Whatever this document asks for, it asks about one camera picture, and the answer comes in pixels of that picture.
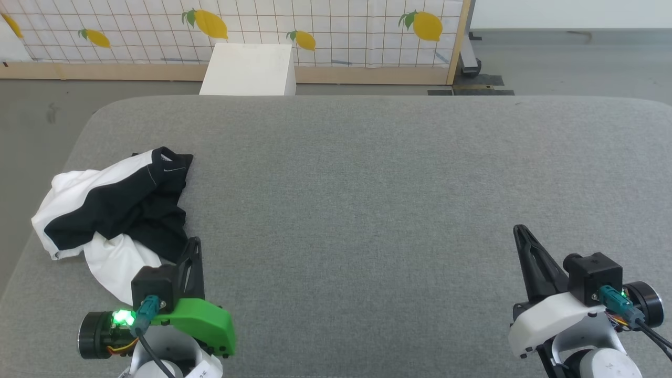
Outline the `grey fabric sofa cushion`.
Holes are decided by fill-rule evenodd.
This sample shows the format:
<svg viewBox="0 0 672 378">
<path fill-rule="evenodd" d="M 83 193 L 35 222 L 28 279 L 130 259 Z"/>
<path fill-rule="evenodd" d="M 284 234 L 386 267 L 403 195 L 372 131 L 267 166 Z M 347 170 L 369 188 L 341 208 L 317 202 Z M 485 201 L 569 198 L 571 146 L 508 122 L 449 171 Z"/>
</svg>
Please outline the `grey fabric sofa cushion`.
<svg viewBox="0 0 672 378">
<path fill-rule="evenodd" d="M 608 97 L 155 96 L 95 112 L 65 171 L 166 146 L 226 376 L 538 378 L 513 226 L 602 252 L 663 298 L 672 340 L 672 106 Z"/>
</svg>

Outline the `white box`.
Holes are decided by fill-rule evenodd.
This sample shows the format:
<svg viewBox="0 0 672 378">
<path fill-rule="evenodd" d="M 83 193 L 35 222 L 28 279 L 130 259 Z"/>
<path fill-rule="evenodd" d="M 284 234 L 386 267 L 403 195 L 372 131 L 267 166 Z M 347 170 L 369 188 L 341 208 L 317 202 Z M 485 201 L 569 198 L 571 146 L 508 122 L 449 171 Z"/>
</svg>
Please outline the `white box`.
<svg viewBox="0 0 672 378">
<path fill-rule="evenodd" d="M 290 45 L 217 43 L 200 95 L 294 96 L 295 62 Z"/>
</svg>

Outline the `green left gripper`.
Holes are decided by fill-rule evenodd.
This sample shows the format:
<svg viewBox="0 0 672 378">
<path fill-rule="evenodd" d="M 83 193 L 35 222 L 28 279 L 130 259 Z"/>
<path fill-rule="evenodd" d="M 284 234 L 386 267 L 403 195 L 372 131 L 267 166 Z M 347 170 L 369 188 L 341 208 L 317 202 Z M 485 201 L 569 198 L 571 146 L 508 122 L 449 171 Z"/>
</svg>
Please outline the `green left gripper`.
<svg viewBox="0 0 672 378">
<path fill-rule="evenodd" d="M 177 261 L 177 304 L 171 313 L 159 313 L 152 326 L 172 326 L 186 333 L 216 356 L 237 352 L 233 320 L 225 309 L 205 300 L 202 243 L 190 237 Z"/>
</svg>

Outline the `black and white shirt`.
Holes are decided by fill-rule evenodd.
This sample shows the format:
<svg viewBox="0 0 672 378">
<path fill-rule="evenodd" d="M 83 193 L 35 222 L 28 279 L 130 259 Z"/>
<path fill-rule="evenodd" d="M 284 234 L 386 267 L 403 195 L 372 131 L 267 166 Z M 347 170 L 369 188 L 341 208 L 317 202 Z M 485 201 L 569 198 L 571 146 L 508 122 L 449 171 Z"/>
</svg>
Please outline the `black and white shirt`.
<svg viewBox="0 0 672 378">
<path fill-rule="evenodd" d="M 83 254 L 98 283 L 130 306 L 135 275 L 177 263 L 186 249 L 178 205 L 193 160 L 163 147 L 103 170 L 55 175 L 32 227 L 53 260 Z"/>
</svg>

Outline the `lemon print partition screen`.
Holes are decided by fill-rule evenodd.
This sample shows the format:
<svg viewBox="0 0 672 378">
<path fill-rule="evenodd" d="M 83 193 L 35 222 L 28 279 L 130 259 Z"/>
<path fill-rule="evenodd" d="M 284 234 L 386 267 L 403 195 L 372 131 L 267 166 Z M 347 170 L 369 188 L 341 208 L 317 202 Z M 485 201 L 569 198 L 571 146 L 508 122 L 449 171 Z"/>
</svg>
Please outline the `lemon print partition screen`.
<svg viewBox="0 0 672 378">
<path fill-rule="evenodd" d="M 215 47 L 288 45 L 300 83 L 451 85 L 475 0 L 0 0 L 0 79 L 202 81 Z"/>
</svg>

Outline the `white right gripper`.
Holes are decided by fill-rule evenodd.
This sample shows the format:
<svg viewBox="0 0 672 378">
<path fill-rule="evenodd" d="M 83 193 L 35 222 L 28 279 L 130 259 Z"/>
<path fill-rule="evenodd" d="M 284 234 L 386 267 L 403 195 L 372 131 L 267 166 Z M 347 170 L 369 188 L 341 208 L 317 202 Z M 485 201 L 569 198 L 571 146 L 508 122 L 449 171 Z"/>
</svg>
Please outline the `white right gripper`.
<svg viewBox="0 0 672 378">
<path fill-rule="evenodd" d="M 528 303 L 538 303 L 519 315 L 509 328 L 514 356 L 528 355 L 529 349 L 535 350 L 548 340 L 553 359 L 581 347 L 609 348 L 610 322 L 605 307 L 587 307 L 566 292 L 567 274 L 526 225 L 514 226 L 513 235 Z"/>
</svg>

